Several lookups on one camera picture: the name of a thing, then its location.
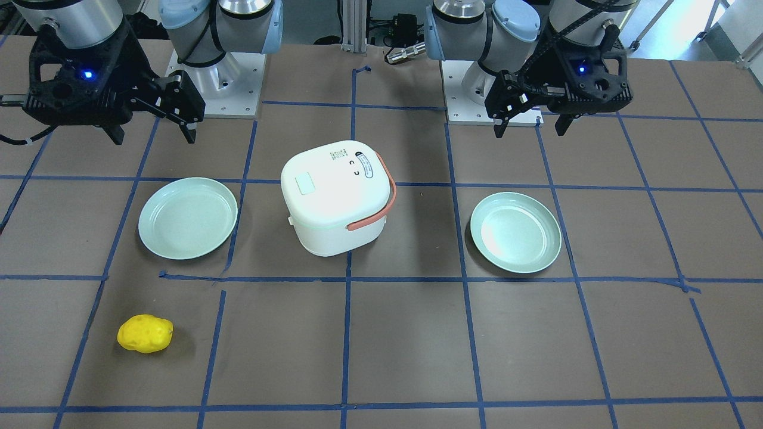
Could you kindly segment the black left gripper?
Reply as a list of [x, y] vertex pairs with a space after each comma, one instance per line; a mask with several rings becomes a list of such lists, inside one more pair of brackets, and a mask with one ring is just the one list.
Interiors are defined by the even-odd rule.
[[597, 24], [603, 38], [586, 46], [559, 39], [543, 52], [527, 71], [499, 71], [486, 98], [488, 117], [494, 120], [494, 136], [503, 138], [510, 119], [534, 106], [546, 106], [559, 114], [558, 136], [564, 136], [577, 115], [613, 113], [629, 105], [626, 51], [615, 24]]

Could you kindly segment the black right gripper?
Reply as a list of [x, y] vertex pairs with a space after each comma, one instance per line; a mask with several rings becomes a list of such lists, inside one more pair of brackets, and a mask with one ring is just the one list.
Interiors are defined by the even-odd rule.
[[98, 126], [115, 145], [136, 111], [172, 120], [189, 144], [196, 143], [204, 98], [188, 73], [167, 77], [152, 70], [128, 21], [94, 46], [70, 49], [43, 24], [30, 52], [30, 82], [23, 109], [46, 125]]

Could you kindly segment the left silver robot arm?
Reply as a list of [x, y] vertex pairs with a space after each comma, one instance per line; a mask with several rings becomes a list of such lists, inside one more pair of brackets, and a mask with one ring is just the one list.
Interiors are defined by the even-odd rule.
[[619, 36], [637, 1], [434, 1], [424, 41], [432, 60], [472, 63], [468, 88], [501, 138], [537, 106], [557, 114], [559, 136], [582, 115], [615, 113], [633, 99]]

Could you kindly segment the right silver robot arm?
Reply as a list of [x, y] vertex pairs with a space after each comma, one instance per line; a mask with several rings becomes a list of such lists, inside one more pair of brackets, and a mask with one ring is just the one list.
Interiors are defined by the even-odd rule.
[[92, 126], [114, 144], [137, 111], [176, 124], [193, 144], [206, 101], [240, 78], [234, 54], [272, 54], [283, 40], [281, 1], [158, 1], [158, 19], [127, 15], [118, 1], [15, 1], [35, 30], [28, 90], [3, 95], [45, 124], [24, 146], [60, 126]]

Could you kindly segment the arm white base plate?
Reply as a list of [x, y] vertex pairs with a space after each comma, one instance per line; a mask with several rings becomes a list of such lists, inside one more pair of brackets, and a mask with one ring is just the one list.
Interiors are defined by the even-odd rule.
[[450, 125], [492, 126], [485, 98], [494, 76], [485, 73], [475, 61], [441, 62], [442, 89]]
[[215, 65], [194, 68], [178, 62], [172, 52], [166, 74], [185, 70], [206, 103], [205, 119], [255, 119], [260, 106], [268, 56], [227, 52]]

